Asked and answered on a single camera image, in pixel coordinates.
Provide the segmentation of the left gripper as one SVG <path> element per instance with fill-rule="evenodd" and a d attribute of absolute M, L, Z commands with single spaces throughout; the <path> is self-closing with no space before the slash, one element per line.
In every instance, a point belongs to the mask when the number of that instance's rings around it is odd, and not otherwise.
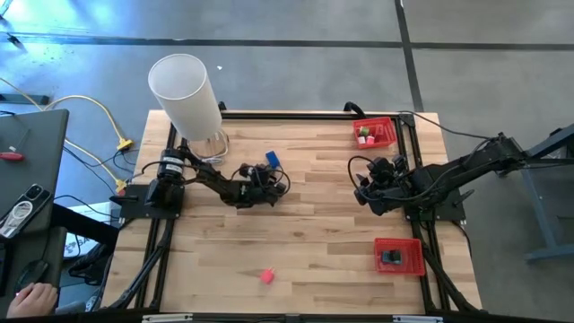
<path fill-rule="evenodd" d="M 255 178 L 259 182 L 269 181 L 270 168 L 268 165 L 255 166 Z M 239 175 L 250 179 L 252 166 L 243 163 L 239 167 Z M 230 183 L 230 193 L 226 196 L 226 204 L 234 207 L 253 207 L 254 205 L 269 204 L 274 206 L 286 193 L 287 186 L 283 183 L 262 186 L 256 182 L 233 180 Z"/>

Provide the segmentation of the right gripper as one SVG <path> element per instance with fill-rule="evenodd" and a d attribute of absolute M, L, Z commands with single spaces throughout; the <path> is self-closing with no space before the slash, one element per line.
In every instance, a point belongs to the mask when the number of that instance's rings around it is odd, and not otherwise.
<path fill-rule="evenodd" d="M 378 157 L 367 168 L 371 181 L 357 179 L 353 194 L 360 205 L 369 204 L 375 215 L 382 215 L 410 204 L 407 200 L 409 188 L 402 178 L 407 172 L 408 162 L 404 156 L 395 156 L 391 161 Z"/>

